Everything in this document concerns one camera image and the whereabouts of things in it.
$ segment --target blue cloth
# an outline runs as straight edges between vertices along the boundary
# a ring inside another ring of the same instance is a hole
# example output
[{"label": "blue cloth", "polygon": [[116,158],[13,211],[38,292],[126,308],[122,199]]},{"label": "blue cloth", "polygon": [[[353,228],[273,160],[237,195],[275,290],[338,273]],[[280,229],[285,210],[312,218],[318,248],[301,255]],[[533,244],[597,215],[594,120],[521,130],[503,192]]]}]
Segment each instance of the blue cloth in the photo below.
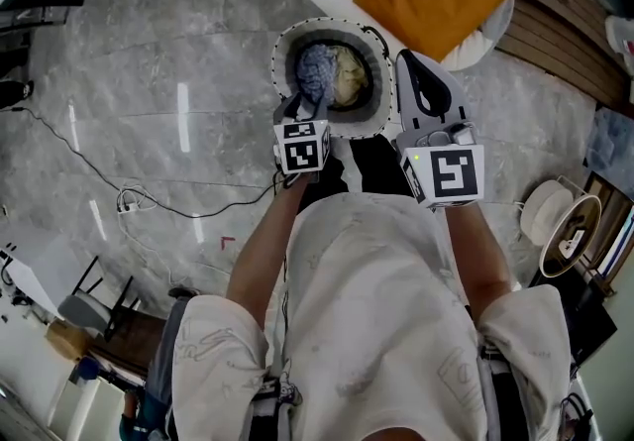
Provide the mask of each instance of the blue cloth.
[{"label": "blue cloth", "polygon": [[325,45],[306,49],[297,63],[297,82],[301,91],[314,103],[330,106],[335,101],[337,55]]},{"label": "blue cloth", "polygon": [[121,417],[119,436],[122,441],[146,441],[153,430],[164,428],[168,410],[167,404],[146,392],[137,419]]},{"label": "blue cloth", "polygon": [[634,121],[608,108],[594,114],[587,166],[634,199]]}]

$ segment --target white t-shirt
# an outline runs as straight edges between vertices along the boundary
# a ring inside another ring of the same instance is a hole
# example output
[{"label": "white t-shirt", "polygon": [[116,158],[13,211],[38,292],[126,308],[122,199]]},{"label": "white t-shirt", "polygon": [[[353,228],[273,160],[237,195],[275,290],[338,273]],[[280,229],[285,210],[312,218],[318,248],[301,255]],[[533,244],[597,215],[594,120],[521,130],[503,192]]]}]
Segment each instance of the white t-shirt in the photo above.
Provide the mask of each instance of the white t-shirt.
[{"label": "white t-shirt", "polygon": [[[411,198],[340,194],[298,217],[283,348],[302,397],[293,439],[361,441],[405,427],[426,441],[485,440],[478,332],[528,379],[540,437],[550,437],[570,368],[559,294],[540,286],[505,295],[476,331],[446,286],[450,262],[434,215]],[[248,439],[266,349],[240,305],[217,296],[189,302],[174,349],[181,441]]]}]

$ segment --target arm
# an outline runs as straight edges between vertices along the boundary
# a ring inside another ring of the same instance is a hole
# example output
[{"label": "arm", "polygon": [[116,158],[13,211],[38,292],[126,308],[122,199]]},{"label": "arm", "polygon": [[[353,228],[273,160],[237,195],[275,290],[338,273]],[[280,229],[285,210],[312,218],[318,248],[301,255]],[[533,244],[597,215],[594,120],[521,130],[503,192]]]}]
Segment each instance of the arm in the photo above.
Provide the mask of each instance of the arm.
[{"label": "arm", "polygon": [[445,212],[458,274],[478,321],[494,300],[511,291],[508,265],[476,204]]},{"label": "arm", "polygon": [[124,396],[123,415],[132,419],[137,417],[137,396],[131,391],[126,391]]},{"label": "arm", "polygon": [[266,308],[308,179],[309,175],[302,175],[277,194],[238,256],[229,279],[227,298],[247,309],[263,329]]}]

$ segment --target strap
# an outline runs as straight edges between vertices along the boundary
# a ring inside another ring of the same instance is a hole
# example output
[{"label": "strap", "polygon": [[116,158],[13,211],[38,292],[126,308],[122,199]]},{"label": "strap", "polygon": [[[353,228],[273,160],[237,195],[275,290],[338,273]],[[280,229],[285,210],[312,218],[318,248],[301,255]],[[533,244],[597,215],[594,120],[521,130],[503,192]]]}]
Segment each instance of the strap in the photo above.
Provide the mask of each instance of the strap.
[{"label": "strap", "polygon": [[483,346],[479,356],[487,441],[530,441],[528,415],[516,380],[522,378],[515,376],[509,362],[494,346]]},{"label": "strap", "polygon": [[251,401],[253,417],[249,441],[276,440],[279,418],[279,380],[266,379]]},{"label": "strap", "polygon": [[[428,117],[442,117],[452,106],[452,94],[443,83],[416,55],[410,50],[401,51],[405,60],[409,77],[412,82],[416,106]],[[429,102],[429,109],[425,108],[420,95],[423,94]]]}]

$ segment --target power strip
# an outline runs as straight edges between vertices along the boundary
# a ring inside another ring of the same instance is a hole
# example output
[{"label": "power strip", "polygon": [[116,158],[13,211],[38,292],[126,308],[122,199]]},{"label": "power strip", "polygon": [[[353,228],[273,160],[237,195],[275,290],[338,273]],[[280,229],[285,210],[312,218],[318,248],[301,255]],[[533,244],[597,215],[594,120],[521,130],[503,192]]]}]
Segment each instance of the power strip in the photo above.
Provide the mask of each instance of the power strip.
[{"label": "power strip", "polygon": [[132,203],[122,203],[117,207],[117,212],[120,214],[131,214],[137,210],[139,210],[139,204],[134,201]]}]

